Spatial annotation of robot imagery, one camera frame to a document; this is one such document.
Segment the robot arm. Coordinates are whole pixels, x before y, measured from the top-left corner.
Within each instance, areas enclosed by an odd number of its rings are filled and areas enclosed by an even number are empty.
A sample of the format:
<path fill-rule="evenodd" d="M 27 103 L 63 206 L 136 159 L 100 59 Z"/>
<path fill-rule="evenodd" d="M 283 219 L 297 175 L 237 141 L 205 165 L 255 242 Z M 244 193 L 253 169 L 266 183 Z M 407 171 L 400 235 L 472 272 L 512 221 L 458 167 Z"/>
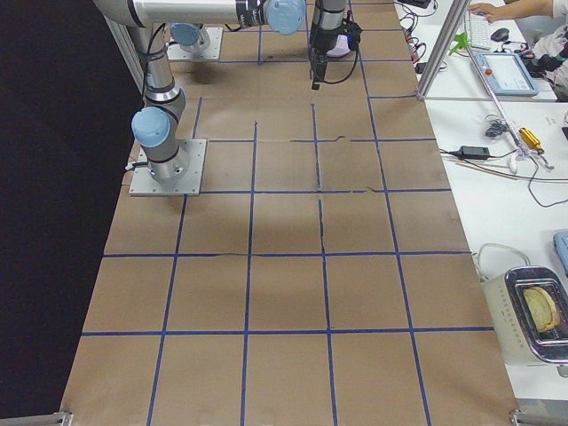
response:
<path fill-rule="evenodd" d="M 185 93 L 171 72 L 164 28 L 160 24 L 128 29 L 143 70 L 142 107 L 133 116 L 131 128 L 157 182 L 179 178 L 188 164 L 176 138 Z"/>
<path fill-rule="evenodd" d="M 234 24 L 240 29 L 267 25 L 282 36 L 296 32 L 306 13 L 305 1 L 97 1 L 110 20 L 132 28 L 153 24 Z M 350 51 L 358 52 L 361 28 L 351 19 L 344 1 L 317 1 L 309 38 L 312 89 L 329 84 L 328 53 L 345 36 Z"/>

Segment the person hand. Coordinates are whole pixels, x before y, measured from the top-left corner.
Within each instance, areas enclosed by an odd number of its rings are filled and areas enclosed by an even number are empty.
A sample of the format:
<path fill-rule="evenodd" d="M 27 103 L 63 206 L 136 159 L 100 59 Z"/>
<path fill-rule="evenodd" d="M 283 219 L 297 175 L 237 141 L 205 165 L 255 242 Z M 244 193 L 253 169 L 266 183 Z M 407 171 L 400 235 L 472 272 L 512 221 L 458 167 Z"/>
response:
<path fill-rule="evenodd" d="M 500 8 L 492 4 L 487 4 L 487 3 L 472 4 L 468 7 L 468 11 L 472 14 L 484 17 L 490 23 L 501 20 Z"/>

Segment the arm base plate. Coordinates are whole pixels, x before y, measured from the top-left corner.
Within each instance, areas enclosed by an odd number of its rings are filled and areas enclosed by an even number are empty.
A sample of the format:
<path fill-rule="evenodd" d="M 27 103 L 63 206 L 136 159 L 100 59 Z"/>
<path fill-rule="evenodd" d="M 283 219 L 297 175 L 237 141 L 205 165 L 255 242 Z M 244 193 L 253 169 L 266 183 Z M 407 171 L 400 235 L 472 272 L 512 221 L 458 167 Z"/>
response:
<path fill-rule="evenodd" d="M 171 62 L 217 61 L 220 57 L 223 29 L 190 23 L 172 23 L 168 57 Z"/>
<path fill-rule="evenodd" d="M 177 156 L 165 163 L 150 162 L 140 148 L 133 168 L 132 196 L 199 196 L 206 158 L 206 139 L 177 139 Z"/>

